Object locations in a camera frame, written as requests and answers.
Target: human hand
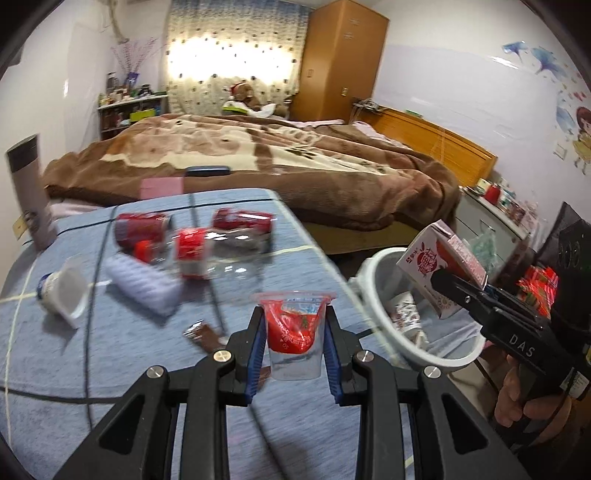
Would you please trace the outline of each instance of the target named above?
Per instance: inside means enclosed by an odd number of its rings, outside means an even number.
[[[511,369],[505,376],[503,387],[496,401],[495,419],[497,422],[508,428],[513,425],[513,422],[520,420],[523,415],[532,420],[548,420],[558,404],[560,404],[562,395],[535,398],[521,408],[519,404],[519,396],[521,395],[518,372],[519,363],[510,355],[507,355],[507,362],[509,362]],[[571,408],[571,399],[567,397],[552,423],[538,436],[534,444],[546,442],[557,436],[564,428]]]

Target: blue tablecloth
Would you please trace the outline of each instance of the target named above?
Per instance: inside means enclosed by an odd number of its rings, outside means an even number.
[[[53,477],[88,434],[90,425],[96,425],[148,367],[160,364],[172,371],[194,365],[204,356],[182,336],[196,320],[206,319],[216,329],[223,325],[228,334],[247,326],[254,305],[217,298],[216,281],[213,288],[194,286],[189,300],[163,321],[124,297],[105,274],[105,260],[118,251],[112,233],[117,214],[160,211],[174,214],[176,228],[207,226],[221,206],[277,216],[273,251],[260,275],[261,291],[334,291],[338,297],[333,305],[341,326],[356,333],[368,328],[363,308],[336,267],[268,190],[165,197],[62,219],[57,222],[57,240],[42,254],[37,254],[30,241],[25,243],[0,296],[0,382],[5,391],[8,385],[0,407],[0,431],[38,480]],[[39,279],[59,270],[66,258],[75,254],[82,256],[82,270],[92,285],[89,308],[78,330],[47,314],[35,298]],[[363,338],[362,344],[387,356],[375,335]],[[289,478],[355,477],[359,407],[335,404],[325,371],[311,381],[270,379],[253,405],[261,428],[249,409],[228,408],[233,480],[282,478],[263,433]],[[183,414],[178,421],[179,439]],[[173,478],[178,477],[178,444]],[[405,451],[412,452],[407,428]],[[411,453],[406,455],[407,464],[411,464]],[[413,476],[411,467],[407,477]]]

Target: white cabinet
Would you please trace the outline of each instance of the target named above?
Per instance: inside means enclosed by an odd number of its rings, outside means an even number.
[[[456,233],[460,238],[471,240],[491,228],[495,233],[496,254],[503,263],[509,259],[519,241],[527,237],[527,232],[497,207],[467,192],[462,195],[456,216]]]

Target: curtain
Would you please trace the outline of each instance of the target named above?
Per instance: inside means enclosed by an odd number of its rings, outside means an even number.
[[[173,0],[165,55],[172,111],[220,115],[241,81],[263,104],[297,93],[309,13],[278,0]]]

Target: headboard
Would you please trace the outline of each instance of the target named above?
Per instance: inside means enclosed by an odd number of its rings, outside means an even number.
[[[462,186],[474,186],[487,178],[496,156],[474,142],[422,118],[386,108],[381,113],[364,110],[361,121],[386,137],[431,155],[454,172]]]

